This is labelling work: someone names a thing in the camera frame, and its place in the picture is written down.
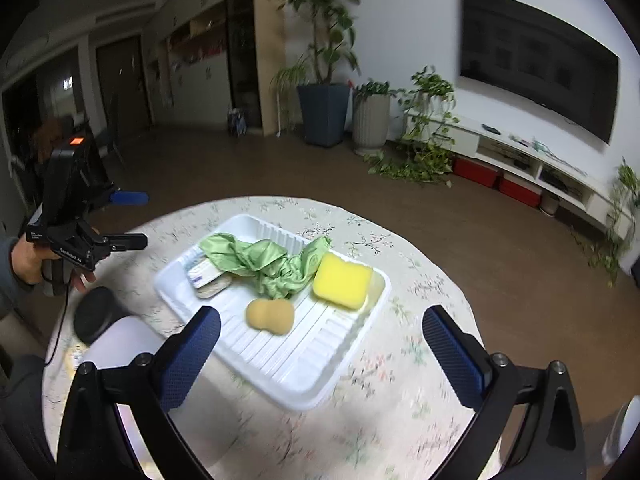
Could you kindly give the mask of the person's left hand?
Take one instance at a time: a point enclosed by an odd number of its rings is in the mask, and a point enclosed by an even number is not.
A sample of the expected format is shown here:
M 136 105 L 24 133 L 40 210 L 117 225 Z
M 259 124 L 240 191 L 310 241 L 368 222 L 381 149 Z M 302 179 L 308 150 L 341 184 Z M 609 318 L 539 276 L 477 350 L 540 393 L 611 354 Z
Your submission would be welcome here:
M 43 281 L 43 263 L 60 260 L 61 257 L 46 245 L 37 245 L 20 237 L 10 252 L 11 268 L 17 278 L 26 285 L 34 286 Z

